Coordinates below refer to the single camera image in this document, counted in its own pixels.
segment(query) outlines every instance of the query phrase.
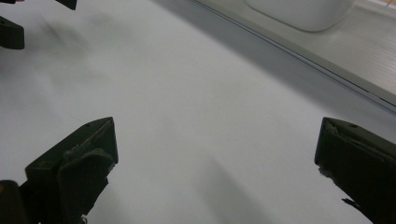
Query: white surface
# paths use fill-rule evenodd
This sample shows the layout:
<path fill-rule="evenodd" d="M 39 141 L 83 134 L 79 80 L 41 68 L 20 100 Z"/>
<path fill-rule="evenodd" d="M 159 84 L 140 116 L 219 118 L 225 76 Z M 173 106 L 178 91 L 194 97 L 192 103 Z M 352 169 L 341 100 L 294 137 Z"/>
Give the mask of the white surface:
<path fill-rule="evenodd" d="M 305 31 L 322 31 L 341 20 L 356 0 L 246 0 L 260 12 Z"/>
<path fill-rule="evenodd" d="M 120 163 L 90 223 L 370 223 L 314 164 L 324 116 L 396 142 L 396 117 L 184 0 L 26 1 L 0 14 L 0 179 L 113 116 Z"/>

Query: white shelf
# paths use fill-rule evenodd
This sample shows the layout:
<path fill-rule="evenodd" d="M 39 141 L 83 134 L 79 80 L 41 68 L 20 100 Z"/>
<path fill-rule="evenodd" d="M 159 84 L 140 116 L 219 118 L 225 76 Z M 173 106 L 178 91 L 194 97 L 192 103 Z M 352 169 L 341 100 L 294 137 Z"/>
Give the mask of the white shelf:
<path fill-rule="evenodd" d="M 379 103 L 396 105 L 394 9 L 359 1 L 330 29 L 309 33 L 261 14 L 244 0 L 195 1 L 360 87 Z"/>

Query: white plastic container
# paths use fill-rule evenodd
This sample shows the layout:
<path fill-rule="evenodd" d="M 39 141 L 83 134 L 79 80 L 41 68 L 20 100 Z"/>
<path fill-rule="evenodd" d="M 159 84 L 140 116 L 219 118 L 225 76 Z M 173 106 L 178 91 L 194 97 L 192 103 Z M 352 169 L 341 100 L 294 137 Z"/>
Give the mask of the white plastic container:
<path fill-rule="evenodd" d="M 246 0 L 250 7 L 301 30 L 325 30 L 341 20 L 357 0 Z"/>

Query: white table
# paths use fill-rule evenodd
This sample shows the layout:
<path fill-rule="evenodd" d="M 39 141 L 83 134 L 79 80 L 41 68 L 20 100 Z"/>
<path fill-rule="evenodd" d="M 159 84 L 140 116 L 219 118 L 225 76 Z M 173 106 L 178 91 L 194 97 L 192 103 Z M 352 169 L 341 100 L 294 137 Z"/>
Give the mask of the white table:
<path fill-rule="evenodd" d="M 396 116 L 188 0 L 2 5 L 0 179 L 114 117 L 120 163 L 90 223 L 370 223 L 320 176 L 322 117 L 396 142 Z"/>

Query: white container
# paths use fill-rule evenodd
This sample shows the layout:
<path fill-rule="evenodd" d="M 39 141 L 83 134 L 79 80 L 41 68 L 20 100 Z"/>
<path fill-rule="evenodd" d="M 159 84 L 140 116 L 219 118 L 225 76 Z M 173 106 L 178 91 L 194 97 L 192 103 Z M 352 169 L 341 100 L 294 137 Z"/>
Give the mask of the white container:
<path fill-rule="evenodd" d="M 246 0 L 250 7 L 301 30 L 325 30 L 341 20 L 357 0 Z"/>

